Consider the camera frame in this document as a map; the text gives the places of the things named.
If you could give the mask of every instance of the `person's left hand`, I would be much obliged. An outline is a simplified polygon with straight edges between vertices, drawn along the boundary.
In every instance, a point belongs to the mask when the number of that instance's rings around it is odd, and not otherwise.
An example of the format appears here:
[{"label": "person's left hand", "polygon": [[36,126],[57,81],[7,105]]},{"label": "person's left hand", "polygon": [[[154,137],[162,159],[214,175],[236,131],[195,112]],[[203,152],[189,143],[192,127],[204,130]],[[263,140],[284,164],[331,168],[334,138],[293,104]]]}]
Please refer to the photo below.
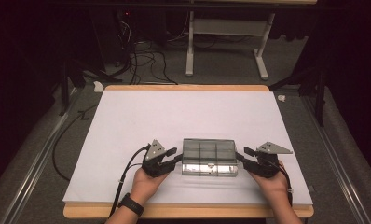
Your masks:
[{"label": "person's left hand", "polygon": [[158,177],[151,177],[139,168],[133,178],[133,186],[130,197],[143,206],[158,190],[160,184],[165,180],[169,173]]}]

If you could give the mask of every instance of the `white paper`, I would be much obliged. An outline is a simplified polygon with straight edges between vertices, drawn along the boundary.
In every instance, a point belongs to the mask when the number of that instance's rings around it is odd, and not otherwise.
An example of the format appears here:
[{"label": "white paper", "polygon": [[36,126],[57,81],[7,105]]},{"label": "white paper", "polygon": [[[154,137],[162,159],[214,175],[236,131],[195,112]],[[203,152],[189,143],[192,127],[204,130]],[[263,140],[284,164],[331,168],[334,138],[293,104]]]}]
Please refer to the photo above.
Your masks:
[{"label": "white paper", "polygon": [[[111,203],[134,152],[157,139],[166,149],[177,147],[177,155],[184,138],[232,139],[243,155],[244,147],[267,141],[294,151],[272,92],[105,91],[63,200]],[[312,204],[295,154],[279,158],[294,204]],[[134,163],[142,160],[140,154]],[[138,167],[128,171],[120,197],[131,191]],[[181,162],[150,202],[266,203],[242,166],[236,177],[182,176]]]}]

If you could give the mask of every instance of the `person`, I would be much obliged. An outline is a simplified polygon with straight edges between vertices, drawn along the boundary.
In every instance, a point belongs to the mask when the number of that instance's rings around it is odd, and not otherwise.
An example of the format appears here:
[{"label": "person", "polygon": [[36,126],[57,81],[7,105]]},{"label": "person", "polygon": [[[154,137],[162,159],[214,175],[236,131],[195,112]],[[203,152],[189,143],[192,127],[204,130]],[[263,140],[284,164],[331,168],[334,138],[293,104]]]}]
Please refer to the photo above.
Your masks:
[{"label": "person", "polygon": [[[298,224],[302,223],[296,215],[287,198],[287,180],[281,172],[271,178],[264,178],[250,173],[257,182],[270,207],[276,223],[278,224]],[[130,198],[141,206],[157,192],[159,185],[169,174],[159,177],[151,177],[139,168],[133,178]],[[126,206],[120,206],[116,212],[107,219],[106,224],[132,224],[136,223],[138,215]]]}]

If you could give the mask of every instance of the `transparent box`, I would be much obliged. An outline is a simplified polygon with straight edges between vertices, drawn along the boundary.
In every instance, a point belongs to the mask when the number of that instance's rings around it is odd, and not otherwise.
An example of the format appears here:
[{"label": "transparent box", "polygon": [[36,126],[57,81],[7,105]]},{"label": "transparent box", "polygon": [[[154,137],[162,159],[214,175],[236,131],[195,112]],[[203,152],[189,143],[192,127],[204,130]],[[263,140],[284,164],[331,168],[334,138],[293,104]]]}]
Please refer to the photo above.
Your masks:
[{"label": "transparent box", "polygon": [[238,161],[233,140],[186,138],[182,175],[236,176]]}]

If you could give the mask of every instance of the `black wristwatch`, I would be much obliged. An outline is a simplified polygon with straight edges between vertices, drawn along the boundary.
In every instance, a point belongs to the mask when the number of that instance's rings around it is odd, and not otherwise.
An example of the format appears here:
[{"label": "black wristwatch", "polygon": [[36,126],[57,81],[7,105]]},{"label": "black wristwatch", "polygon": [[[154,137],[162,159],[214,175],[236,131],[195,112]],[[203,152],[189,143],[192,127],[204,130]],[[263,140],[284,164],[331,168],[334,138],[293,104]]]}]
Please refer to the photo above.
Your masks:
[{"label": "black wristwatch", "polygon": [[124,198],[122,198],[121,202],[119,202],[118,204],[118,207],[122,205],[129,208],[132,212],[136,213],[138,217],[141,216],[144,211],[144,208],[141,205],[130,198],[129,193],[127,193]]}]

